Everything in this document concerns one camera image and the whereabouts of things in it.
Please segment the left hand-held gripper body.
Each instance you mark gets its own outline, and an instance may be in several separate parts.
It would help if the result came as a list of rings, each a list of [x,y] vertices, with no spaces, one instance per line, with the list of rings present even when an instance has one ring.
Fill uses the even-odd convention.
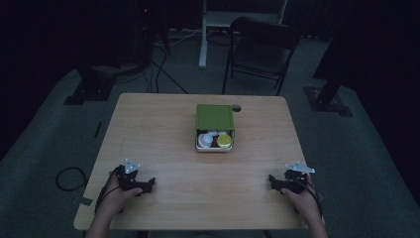
[[[140,164],[132,162],[129,159],[124,161],[123,165],[120,165],[116,168],[116,175],[119,182],[119,185],[123,191],[130,190],[133,188],[141,188],[145,190],[146,186],[142,182],[136,181],[136,176],[138,174]]]

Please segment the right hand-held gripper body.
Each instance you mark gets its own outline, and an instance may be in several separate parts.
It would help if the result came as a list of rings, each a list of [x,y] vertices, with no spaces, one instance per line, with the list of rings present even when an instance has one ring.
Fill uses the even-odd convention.
[[[301,193],[305,190],[308,183],[308,176],[315,173],[313,168],[300,162],[286,164],[285,168],[284,177],[286,181],[284,187],[294,193]]]

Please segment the green box sleeve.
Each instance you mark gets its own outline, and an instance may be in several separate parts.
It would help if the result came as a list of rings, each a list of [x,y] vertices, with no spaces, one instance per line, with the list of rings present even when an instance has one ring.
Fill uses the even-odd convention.
[[[234,117],[231,105],[198,104],[196,106],[197,130],[234,130]]]

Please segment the person's right hand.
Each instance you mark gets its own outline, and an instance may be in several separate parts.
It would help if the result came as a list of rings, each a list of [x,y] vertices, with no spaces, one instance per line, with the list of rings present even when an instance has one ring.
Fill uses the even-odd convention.
[[[293,203],[299,214],[303,217],[305,223],[307,218],[315,215],[319,215],[322,218],[318,203],[314,198],[315,189],[311,178],[308,179],[306,189],[301,193],[294,193],[286,188],[283,188],[281,192]]]

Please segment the person's left hand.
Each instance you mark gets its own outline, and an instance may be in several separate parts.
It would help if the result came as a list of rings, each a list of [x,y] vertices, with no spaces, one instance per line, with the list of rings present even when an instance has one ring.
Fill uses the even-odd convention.
[[[95,217],[101,220],[112,220],[114,216],[123,210],[131,198],[142,192],[143,190],[138,187],[130,190],[122,190],[117,177],[112,176]]]

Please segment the yellow-green lidded coffee capsule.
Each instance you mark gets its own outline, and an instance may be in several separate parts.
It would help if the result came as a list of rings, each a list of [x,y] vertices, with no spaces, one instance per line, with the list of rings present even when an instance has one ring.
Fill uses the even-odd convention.
[[[229,134],[219,135],[217,145],[222,149],[228,149],[232,146],[233,139]]]

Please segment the black folding chair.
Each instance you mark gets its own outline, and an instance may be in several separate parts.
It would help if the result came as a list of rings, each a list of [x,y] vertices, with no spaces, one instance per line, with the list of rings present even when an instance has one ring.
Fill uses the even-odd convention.
[[[239,71],[274,80],[278,95],[301,34],[288,25],[239,17],[229,27],[229,39],[222,93],[228,76]]]

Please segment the black stand base plate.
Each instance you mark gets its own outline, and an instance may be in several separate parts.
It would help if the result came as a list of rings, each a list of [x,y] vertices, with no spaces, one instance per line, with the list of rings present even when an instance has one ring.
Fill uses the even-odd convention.
[[[325,89],[313,86],[305,86],[304,92],[313,111],[334,112],[341,117],[353,116],[350,108],[343,103],[338,94],[330,96]]]
[[[114,83],[115,76],[96,71],[91,66],[78,67],[81,79],[72,95],[66,97],[65,105],[82,105],[85,101],[107,101]]]

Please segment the white desk frame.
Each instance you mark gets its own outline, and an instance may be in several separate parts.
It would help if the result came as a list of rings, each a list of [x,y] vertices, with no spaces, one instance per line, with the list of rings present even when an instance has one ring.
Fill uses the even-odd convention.
[[[280,24],[283,20],[287,3],[288,3],[288,0],[280,0],[279,10],[276,13],[231,12],[231,11],[223,12],[220,10],[209,11],[207,9],[207,0],[203,0],[201,47],[200,47],[198,67],[200,69],[203,69],[207,65],[207,53],[208,53],[207,35],[208,35],[208,29],[210,27],[228,28],[230,24],[239,17],[251,17],[258,20]]]

